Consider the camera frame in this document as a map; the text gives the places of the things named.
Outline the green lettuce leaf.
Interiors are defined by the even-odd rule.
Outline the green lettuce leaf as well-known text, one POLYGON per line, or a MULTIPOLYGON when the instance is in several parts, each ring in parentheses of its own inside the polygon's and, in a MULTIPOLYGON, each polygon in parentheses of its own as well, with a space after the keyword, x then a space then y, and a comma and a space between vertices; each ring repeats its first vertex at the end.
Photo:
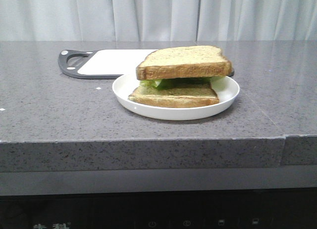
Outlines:
POLYGON ((225 78, 225 76, 141 80, 140 86, 164 90, 176 88, 178 85, 211 85, 213 81, 220 80, 223 78, 225 78))

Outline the bread slice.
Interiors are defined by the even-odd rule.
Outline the bread slice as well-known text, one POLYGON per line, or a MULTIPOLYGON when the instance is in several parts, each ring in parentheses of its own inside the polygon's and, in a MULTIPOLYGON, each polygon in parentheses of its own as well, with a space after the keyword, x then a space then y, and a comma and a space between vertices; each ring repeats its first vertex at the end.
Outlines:
POLYGON ((128 96, 128 100, 164 108, 195 108, 219 103, 218 95, 210 84, 180 84, 161 90, 140 85, 128 96))
POLYGON ((227 76, 231 72, 231 61, 215 46, 156 50, 136 67, 138 80, 227 76))

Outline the white round plate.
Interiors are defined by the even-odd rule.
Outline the white round plate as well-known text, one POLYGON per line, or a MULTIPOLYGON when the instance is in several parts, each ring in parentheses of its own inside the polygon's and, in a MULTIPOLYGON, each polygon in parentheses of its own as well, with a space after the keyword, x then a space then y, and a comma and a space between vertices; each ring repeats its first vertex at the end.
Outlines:
POLYGON ((112 84, 112 90, 123 107, 138 115, 161 120, 196 120, 225 111, 232 105, 240 92, 239 84, 230 77, 214 80, 211 84, 218 95, 219 103, 197 108, 162 108, 128 100, 128 96, 139 86, 139 80, 135 74, 118 77, 112 84))

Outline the white cutting board grey rim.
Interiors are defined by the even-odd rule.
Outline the white cutting board grey rim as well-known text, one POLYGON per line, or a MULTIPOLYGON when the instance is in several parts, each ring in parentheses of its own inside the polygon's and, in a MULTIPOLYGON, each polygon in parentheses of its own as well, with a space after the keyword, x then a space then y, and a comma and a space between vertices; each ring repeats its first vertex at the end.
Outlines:
POLYGON ((79 52, 64 50, 58 64, 68 76, 82 79, 115 79, 124 74, 135 74, 136 67, 156 50, 101 50, 79 52))

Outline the grey curtain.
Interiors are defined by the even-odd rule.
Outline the grey curtain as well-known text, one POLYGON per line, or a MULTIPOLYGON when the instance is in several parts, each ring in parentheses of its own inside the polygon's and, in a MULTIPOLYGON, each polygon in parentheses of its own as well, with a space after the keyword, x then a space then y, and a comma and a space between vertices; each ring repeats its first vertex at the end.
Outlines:
POLYGON ((0 0, 0 38, 315 40, 317 0, 0 0))

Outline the black appliance control panel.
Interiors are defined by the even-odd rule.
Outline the black appliance control panel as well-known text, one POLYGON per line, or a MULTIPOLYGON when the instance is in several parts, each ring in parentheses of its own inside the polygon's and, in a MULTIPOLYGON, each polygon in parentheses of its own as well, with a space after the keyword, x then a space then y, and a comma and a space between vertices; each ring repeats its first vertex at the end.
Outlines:
POLYGON ((3 229, 314 229, 315 188, 3 196, 3 229))

